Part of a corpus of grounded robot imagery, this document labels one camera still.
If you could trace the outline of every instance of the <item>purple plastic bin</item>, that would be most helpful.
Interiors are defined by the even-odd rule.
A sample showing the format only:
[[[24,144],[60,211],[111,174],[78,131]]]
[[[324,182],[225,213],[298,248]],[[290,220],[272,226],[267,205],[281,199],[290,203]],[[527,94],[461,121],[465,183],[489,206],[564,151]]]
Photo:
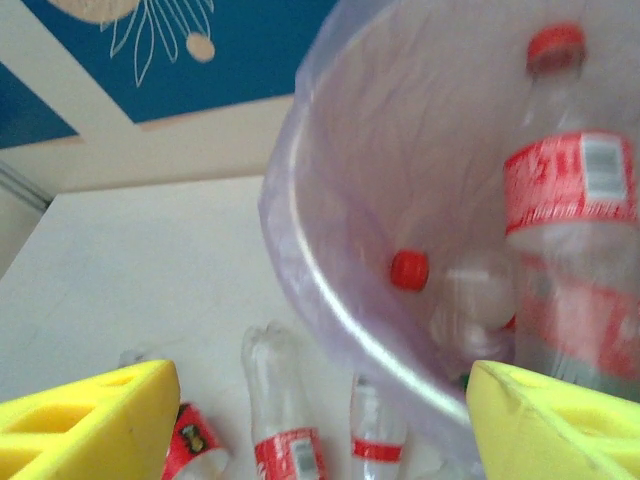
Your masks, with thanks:
[[[567,20],[587,33],[581,84],[637,119],[638,1],[340,1],[298,71],[260,202],[278,279],[318,341],[480,477],[463,393],[424,328],[436,298],[395,291],[388,267],[398,248],[445,265],[503,245],[527,43]]]

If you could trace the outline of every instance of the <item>clear plastic bottle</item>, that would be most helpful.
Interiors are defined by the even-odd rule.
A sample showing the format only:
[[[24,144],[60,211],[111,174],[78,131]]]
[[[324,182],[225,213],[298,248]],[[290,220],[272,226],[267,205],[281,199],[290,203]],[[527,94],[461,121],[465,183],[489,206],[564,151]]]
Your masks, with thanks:
[[[507,361],[513,335],[504,327],[516,311],[514,272],[504,251],[472,248],[438,264],[421,252],[401,250],[391,266],[398,288],[420,291],[425,285],[436,299],[429,322],[441,348],[448,376],[465,386],[475,360]]]
[[[503,327],[516,310],[510,259],[491,249],[472,249],[434,272],[429,283],[439,304],[431,321],[432,338],[467,364],[506,360],[511,352]]]
[[[294,336],[277,323],[250,328],[242,363],[261,480],[328,478],[317,424],[298,370]]]
[[[119,366],[160,358],[143,348],[126,350]],[[219,480],[229,459],[229,451],[200,410],[192,403],[181,403],[161,480]]]
[[[634,397],[637,125],[607,104],[615,92],[583,81],[586,57],[575,24],[529,44],[531,93],[504,168],[507,241],[520,255],[516,363]]]
[[[350,423],[351,479],[396,480],[407,422],[363,376],[353,380]]]

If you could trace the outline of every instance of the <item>red bottle label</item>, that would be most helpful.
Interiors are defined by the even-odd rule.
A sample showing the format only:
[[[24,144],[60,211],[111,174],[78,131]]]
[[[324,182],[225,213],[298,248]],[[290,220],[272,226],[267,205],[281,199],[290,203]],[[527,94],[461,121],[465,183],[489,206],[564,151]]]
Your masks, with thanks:
[[[200,411],[190,403],[181,404],[173,427],[162,480],[171,480],[198,455],[218,448],[224,448],[222,442]]]
[[[370,442],[364,438],[351,438],[351,455],[381,463],[400,463],[402,445]]]
[[[634,297],[549,275],[541,264],[529,266],[522,309],[532,331],[558,352],[601,372],[627,379],[640,375],[640,322]]]
[[[534,143],[504,167],[507,235],[571,220],[638,220],[633,149],[618,135],[576,132]]]
[[[326,480],[318,430],[299,428],[267,438],[255,447],[260,480]]]

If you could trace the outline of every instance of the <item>red bottle cap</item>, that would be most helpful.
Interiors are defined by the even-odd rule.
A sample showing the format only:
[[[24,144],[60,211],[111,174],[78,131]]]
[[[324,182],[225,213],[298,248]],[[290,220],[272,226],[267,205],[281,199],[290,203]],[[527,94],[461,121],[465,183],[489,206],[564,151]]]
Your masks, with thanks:
[[[586,56],[582,27],[575,23],[558,23],[539,31],[529,42],[527,71],[540,75],[577,67]]]
[[[391,262],[391,283],[402,290],[419,292],[429,278],[429,259],[415,250],[400,250]]]

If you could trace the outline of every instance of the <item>yellow foam block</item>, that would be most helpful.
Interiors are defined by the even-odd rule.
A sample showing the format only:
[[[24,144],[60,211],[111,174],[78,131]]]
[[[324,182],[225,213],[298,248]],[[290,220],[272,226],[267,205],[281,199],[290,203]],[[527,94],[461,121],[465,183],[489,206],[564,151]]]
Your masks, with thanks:
[[[640,404],[488,361],[467,403],[488,480],[640,478]]]
[[[157,360],[0,404],[0,480],[157,480],[179,403]]]

